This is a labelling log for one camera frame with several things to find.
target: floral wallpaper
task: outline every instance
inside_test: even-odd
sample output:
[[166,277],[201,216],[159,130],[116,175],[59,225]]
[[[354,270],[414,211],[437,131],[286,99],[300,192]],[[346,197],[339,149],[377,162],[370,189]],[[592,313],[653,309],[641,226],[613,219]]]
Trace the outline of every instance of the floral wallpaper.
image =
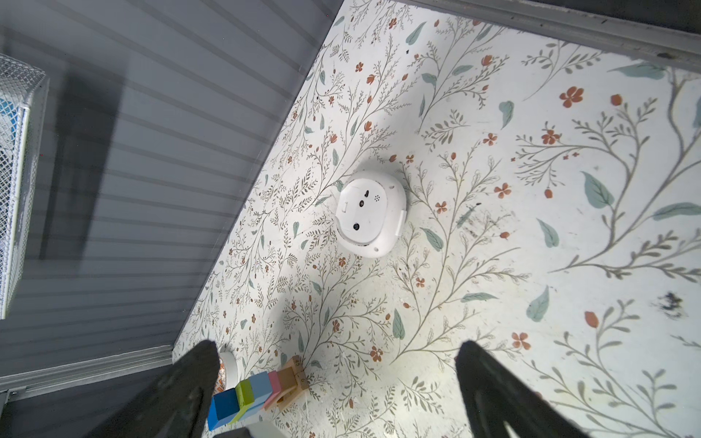
[[[346,0],[174,356],[300,354],[292,437],[469,437],[473,339],[594,437],[699,437],[700,136],[696,74]],[[336,243],[359,169],[407,192],[380,259]]]

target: blue block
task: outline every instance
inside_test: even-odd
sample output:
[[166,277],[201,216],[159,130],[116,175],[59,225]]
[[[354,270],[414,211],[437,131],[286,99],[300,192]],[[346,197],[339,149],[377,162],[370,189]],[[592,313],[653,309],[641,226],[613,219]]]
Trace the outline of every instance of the blue block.
[[220,392],[212,397],[210,405],[210,414],[207,416],[207,426],[210,431],[217,429],[225,424],[229,424],[233,417],[239,412],[238,399],[236,398],[236,389],[231,388],[228,391]]
[[239,421],[244,421],[246,418],[258,414],[261,411],[261,409],[263,409],[264,404],[265,404],[265,400],[263,400],[260,404],[257,404],[255,406],[251,406],[250,408],[248,408],[246,413],[243,414],[243,417],[241,417],[241,419]]
[[251,382],[251,388],[253,388],[253,406],[257,406],[265,401],[273,394],[273,386],[270,383],[270,378],[268,373],[259,373],[254,376],[250,376],[248,381]]

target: white mesh basket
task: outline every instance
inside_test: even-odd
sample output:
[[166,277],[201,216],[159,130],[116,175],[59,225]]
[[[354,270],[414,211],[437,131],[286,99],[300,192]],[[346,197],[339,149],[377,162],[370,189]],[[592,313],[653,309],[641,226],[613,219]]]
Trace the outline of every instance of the white mesh basket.
[[48,77],[0,55],[0,319],[22,277]]

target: smoke detector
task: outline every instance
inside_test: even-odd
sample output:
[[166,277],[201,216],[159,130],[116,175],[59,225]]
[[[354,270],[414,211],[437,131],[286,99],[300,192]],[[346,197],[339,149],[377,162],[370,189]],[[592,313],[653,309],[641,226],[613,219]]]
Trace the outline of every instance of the smoke detector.
[[407,196],[396,178],[356,172],[341,190],[336,209],[338,241],[359,256],[380,257],[394,247],[407,218]]

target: corrugated panel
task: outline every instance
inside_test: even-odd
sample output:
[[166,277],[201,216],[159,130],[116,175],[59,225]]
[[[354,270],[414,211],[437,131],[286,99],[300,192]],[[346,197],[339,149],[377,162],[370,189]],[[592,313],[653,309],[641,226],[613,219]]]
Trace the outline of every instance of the corrugated panel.
[[161,367],[11,402],[0,420],[0,436],[82,437],[127,404],[169,367]]
[[5,3],[50,90],[0,375],[172,343],[341,0]]

